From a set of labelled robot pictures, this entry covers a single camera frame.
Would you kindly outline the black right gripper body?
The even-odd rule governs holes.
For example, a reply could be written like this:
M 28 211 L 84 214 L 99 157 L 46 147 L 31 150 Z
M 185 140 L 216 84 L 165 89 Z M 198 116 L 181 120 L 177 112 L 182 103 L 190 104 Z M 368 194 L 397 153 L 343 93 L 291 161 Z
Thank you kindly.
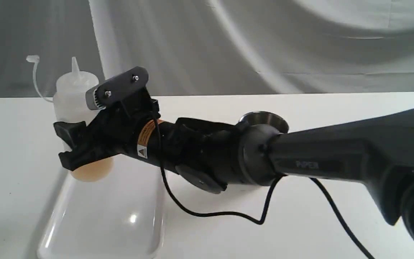
M 125 155 L 138 160 L 162 160 L 159 103 L 141 88 L 82 121 L 82 160 Z

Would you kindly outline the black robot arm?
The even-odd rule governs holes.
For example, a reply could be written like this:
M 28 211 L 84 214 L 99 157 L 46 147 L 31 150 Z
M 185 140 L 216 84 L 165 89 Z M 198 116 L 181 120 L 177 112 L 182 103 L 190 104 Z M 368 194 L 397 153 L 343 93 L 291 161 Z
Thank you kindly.
M 91 123 L 54 123 L 71 151 L 59 154 L 70 171 L 118 154 L 159 166 L 168 195 L 196 217 L 239 216 L 265 222 L 271 195 L 285 176 L 307 177 L 326 197 L 343 229 L 367 258 L 320 179 L 363 184 L 389 225 L 402 219 L 414 240 L 414 109 L 387 116 L 289 132 L 245 116 L 235 124 L 195 118 L 160 120 L 159 103 L 145 89 L 108 101 Z M 166 171 L 220 194 L 230 184 L 268 186 L 260 219 L 225 211 L 197 213 L 172 193 Z

